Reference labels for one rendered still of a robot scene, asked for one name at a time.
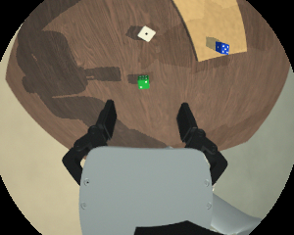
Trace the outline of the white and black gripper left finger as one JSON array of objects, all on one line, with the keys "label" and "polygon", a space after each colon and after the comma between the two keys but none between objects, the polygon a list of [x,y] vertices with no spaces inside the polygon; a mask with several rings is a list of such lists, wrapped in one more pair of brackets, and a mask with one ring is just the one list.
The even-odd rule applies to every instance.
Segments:
[{"label": "white and black gripper left finger", "polygon": [[94,148],[108,146],[107,141],[110,141],[113,136],[117,120],[114,101],[107,100],[102,111],[96,124],[90,126],[87,133],[77,139],[74,142],[73,147],[71,147],[62,158],[64,166],[79,186],[83,170],[80,165],[82,158],[87,156],[89,151]]}]

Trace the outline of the green die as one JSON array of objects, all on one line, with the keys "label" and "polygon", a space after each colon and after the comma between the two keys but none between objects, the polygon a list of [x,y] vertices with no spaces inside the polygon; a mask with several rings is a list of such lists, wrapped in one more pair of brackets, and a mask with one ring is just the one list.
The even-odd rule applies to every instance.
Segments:
[{"label": "green die", "polygon": [[138,88],[139,89],[148,89],[149,88],[149,75],[140,75],[138,76]]}]

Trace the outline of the white die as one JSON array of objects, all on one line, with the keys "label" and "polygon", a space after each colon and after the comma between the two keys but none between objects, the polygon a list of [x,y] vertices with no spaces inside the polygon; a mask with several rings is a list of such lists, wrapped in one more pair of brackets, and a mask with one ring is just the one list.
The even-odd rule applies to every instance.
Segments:
[{"label": "white die", "polygon": [[149,42],[156,32],[147,26],[143,26],[137,36]]}]

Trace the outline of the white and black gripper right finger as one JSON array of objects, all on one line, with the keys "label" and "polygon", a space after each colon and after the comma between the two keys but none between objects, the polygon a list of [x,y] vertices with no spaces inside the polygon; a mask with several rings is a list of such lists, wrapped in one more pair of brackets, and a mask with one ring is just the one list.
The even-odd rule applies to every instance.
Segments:
[{"label": "white and black gripper right finger", "polygon": [[184,148],[199,150],[204,153],[208,160],[213,186],[227,168],[227,160],[221,152],[218,151],[217,145],[206,137],[205,131],[200,128],[198,129],[196,120],[191,113],[188,103],[181,104],[176,121],[180,139],[182,143],[186,144]]}]

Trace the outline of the blue die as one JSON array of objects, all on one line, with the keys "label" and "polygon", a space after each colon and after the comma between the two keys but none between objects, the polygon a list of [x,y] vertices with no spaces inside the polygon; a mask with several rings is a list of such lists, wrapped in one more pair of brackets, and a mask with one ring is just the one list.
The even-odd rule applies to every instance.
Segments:
[{"label": "blue die", "polygon": [[222,43],[222,42],[217,42],[216,41],[216,51],[221,53],[221,54],[228,55],[229,45],[225,44],[225,43]]}]

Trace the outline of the tan mat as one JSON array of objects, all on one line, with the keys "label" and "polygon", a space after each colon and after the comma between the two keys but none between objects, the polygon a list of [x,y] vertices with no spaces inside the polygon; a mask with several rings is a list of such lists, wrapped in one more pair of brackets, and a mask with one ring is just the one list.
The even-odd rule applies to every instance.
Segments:
[{"label": "tan mat", "polygon": [[216,41],[229,44],[229,54],[247,52],[242,17],[236,0],[172,0],[191,37],[198,62],[225,54]]}]

